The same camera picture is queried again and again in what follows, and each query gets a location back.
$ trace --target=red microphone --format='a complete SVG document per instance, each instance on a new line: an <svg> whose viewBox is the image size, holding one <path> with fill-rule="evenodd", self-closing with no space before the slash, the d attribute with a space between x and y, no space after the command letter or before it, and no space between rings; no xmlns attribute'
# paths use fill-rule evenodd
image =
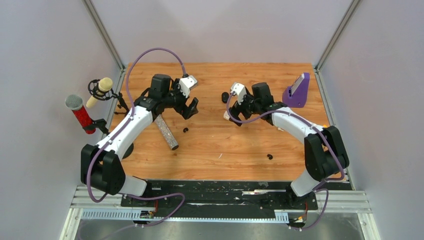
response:
<svg viewBox="0 0 424 240"><path fill-rule="evenodd" d="M78 122L81 124L83 128L90 126L93 124L93 120L90 118L89 114L86 111L86 108L83 104L83 99L76 95L71 94L66 98L65 101L66 106L72 110ZM96 128L92 130L85 130L87 134L93 134L96 131Z"/></svg>

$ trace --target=metal floor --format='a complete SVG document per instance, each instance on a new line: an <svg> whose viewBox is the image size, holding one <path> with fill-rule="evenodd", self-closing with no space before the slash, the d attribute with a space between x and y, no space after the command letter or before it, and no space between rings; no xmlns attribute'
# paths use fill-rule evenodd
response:
<svg viewBox="0 0 424 240"><path fill-rule="evenodd" d="M309 213L308 222L318 214ZM99 240L128 225L128 220L82 220L81 239ZM107 240L364 240L356 213L326 213L320 223L303 232L279 223L224 223L168 221L154 227L130 228Z"/></svg>

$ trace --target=cream microphone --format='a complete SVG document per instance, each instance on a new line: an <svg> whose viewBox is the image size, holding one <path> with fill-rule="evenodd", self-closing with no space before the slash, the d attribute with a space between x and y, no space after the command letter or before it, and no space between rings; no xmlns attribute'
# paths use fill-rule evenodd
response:
<svg viewBox="0 0 424 240"><path fill-rule="evenodd" d="M103 79L101 79L100 81L98 81L98 89L102 92L109 92L112 87L114 85L114 82L112 81L112 79L110 79L109 77L105 77ZM103 93L101 92L96 92L97 95L103 96ZM88 109L93 107L95 104L97 103L97 99L93 96L91 96L88 101L87 104L85 105Z"/></svg>

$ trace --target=microphone grille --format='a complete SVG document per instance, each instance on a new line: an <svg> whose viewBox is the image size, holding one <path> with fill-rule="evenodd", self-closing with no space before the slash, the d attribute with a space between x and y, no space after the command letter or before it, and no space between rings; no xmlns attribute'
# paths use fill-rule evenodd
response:
<svg viewBox="0 0 424 240"><path fill-rule="evenodd" d="M80 110L83 107L83 99L76 94L71 94L67 96L65 104L72 111Z"/></svg>

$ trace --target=microphone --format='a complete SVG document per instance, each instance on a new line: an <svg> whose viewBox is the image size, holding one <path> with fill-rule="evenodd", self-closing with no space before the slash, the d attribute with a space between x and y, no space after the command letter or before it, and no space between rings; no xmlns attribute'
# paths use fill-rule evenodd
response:
<svg viewBox="0 0 424 240"><path fill-rule="evenodd" d="M97 89L94 89L93 95L101 97L105 93L109 92L112 89L113 85L114 85L114 82L112 81L112 79L110 79L109 77L105 77L105 78L101 79L100 81L98 81L98 84L97 84L97 87L96 87ZM94 96L91 96L88 99L87 104L85 106L87 108L91 108L96 103L97 103L97 98L95 98Z"/></svg>
<svg viewBox="0 0 424 240"><path fill-rule="evenodd" d="M90 118L89 114L87 113L86 108L84 107L84 104L83 104L83 99L80 96L76 94L69 95L65 100L65 104L70 110L72 110L79 124L81 124L83 128L93 124L93 120ZM95 131L96 131L96 128L91 130L87 130L87 129L85 130L87 134L93 134Z"/></svg>

